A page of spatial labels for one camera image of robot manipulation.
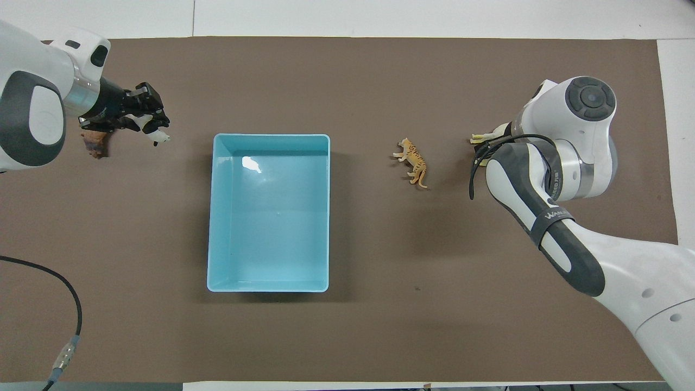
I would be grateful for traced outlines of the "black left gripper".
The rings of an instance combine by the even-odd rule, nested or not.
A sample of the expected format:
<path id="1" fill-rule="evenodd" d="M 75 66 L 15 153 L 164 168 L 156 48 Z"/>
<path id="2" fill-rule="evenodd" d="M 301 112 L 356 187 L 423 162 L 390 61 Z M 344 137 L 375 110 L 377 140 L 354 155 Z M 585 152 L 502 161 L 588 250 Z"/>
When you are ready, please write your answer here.
<path id="1" fill-rule="evenodd" d="M 96 102 L 80 116 L 80 128 L 98 132 L 120 129 L 141 132 L 142 116 L 135 114 L 154 115 L 161 113 L 163 108 L 161 96 L 148 82 L 141 82 L 129 91 L 102 77 Z"/>

